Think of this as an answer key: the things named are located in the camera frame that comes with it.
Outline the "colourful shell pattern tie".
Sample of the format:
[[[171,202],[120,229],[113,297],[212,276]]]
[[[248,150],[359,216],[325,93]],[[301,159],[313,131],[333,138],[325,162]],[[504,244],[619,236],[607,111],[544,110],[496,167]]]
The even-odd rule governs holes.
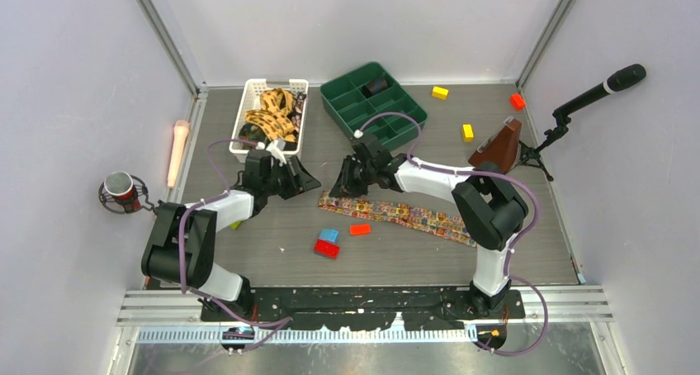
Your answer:
[[[476,242],[459,216],[405,203],[367,200],[365,198],[331,197],[323,191],[318,207],[345,216],[378,222],[390,222],[411,230],[419,230],[472,248]]]

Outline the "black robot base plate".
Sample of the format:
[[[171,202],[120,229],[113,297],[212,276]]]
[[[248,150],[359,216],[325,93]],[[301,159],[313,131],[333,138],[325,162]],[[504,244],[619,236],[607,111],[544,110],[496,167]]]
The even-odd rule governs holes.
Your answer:
[[[495,306],[468,287],[257,287],[229,309],[246,320],[288,330],[455,330],[462,321],[521,320],[520,292],[509,290]]]

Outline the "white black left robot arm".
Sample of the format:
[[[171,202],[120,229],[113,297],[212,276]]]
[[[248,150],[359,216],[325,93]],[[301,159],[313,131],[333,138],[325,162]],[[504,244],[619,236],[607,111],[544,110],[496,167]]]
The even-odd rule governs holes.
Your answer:
[[[238,184],[218,197],[157,207],[141,259],[142,274],[217,298],[231,319],[244,320],[253,309],[249,281],[215,262],[217,233],[258,215],[269,197],[287,200],[320,186],[297,156],[281,159],[268,150],[252,150]]]

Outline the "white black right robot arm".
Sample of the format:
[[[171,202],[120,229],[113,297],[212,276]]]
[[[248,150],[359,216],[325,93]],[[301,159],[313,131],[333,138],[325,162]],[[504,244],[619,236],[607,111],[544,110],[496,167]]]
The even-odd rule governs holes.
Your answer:
[[[470,283],[472,309],[492,317],[504,307],[511,285],[506,272],[508,249],[529,212],[511,179],[492,163],[482,169],[454,168],[393,155],[373,134],[356,132],[331,197],[361,197],[371,185],[396,192],[421,193],[454,204],[477,248]]]

